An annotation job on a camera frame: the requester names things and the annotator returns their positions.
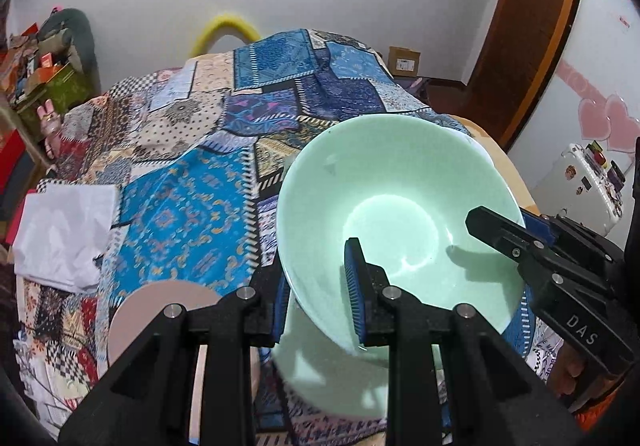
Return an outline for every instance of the metal screw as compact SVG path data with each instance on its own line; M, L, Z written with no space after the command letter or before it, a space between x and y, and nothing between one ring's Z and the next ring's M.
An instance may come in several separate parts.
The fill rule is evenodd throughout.
M395 285L387 285L382 289L382 296L389 300L396 300L402 296L402 291Z
M249 300L255 296L253 287L241 287L236 291L236 296L241 300Z
M476 308L468 303L461 303L456 307L456 312L463 318L472 318L476 315Z
M178 305L177 303L170 303L162 311L162 314L171 319L177 318L181 313L182 307L180 307L180 305Z

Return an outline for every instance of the pink heart wall decal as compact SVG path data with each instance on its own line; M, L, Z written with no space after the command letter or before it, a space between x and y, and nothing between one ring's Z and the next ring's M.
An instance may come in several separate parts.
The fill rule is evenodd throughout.
M611 134L611 125L605 112L606 102L582 99L578 105L580 131L585 140L605 140Z
M636 139L640 137L640 121L629 117L625 102L617 95L609 96L605 112L611 127L611 133L607 139L607 149L635 153Z

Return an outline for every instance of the patchwork blanket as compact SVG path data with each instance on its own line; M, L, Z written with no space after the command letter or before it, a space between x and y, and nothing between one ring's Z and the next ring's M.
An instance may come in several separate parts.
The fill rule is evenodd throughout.
M306 29L129 77L70 111L57 181L117 184L122 202L95 296L23 282L16 350L28 390L51 396L41 418L62 425L108 368L110 318L135 289L177 278L225 295L271 264L284 162L337 122L385 112L466 131L396 85L371 48ZM525 293L506 332L523 356L534 323ZM346 445L385 429L311 407L263 360L258 442Z

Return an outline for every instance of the brown door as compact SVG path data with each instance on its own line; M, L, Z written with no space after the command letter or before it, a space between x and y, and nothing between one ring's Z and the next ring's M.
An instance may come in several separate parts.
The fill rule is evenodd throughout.
M508 148L553 73L577 0L498 0L463 117Z

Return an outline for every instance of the yellow tube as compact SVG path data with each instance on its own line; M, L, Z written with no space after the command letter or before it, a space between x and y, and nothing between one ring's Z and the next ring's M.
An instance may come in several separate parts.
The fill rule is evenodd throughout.
M190 58L206 54L213 35L223 27L236 29L244 39L251 43L262 39L260 34L258 34L258 31L249 25L248 22L244 21L240 16L235 16L233 14L221 14L220 16L213 18L207 25L206 29L204 29L202 34L198 37L196 44L193 45L193 48L191 49Z

